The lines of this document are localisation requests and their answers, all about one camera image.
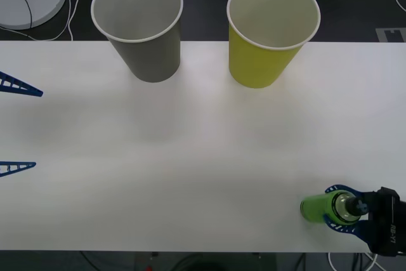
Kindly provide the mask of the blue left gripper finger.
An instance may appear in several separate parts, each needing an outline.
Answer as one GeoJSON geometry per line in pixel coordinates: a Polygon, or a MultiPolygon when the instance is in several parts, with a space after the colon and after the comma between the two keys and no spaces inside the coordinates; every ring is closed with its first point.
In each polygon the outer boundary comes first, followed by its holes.
{"type": "Polygon", "coordinates": [[[16,161],[1,161],[1,173],[0,177],[5,177],[12,175],[13,173],[19,173],[27,169],[33,168],[36,166],[35,162],[16,162],[16,161]]]}
{"type": "Polygon", "coordinates": [[[1,92],[29,96],[43,96],[43,92],[15,77],[1,72],[1,92]]]}

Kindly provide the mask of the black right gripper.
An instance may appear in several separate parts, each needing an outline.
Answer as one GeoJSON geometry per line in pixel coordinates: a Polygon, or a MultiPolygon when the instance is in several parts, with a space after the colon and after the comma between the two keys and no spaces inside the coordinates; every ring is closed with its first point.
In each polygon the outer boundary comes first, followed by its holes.
{"type": "Polygon", "coordinates": [[[344,206],[347,211],[369,211],[369,220],[360,220],[354,224],[338,224],[328,215],[323,215],[325,224],[332,230],[351,234],[365,243],[374,254],[381,256],[405,256],[405,201],[396,191],[381,187],[377,192],[361,192],[346,185],[335,184],[325,193],[333,191],[347,192],[351,196],[344,206]]]}

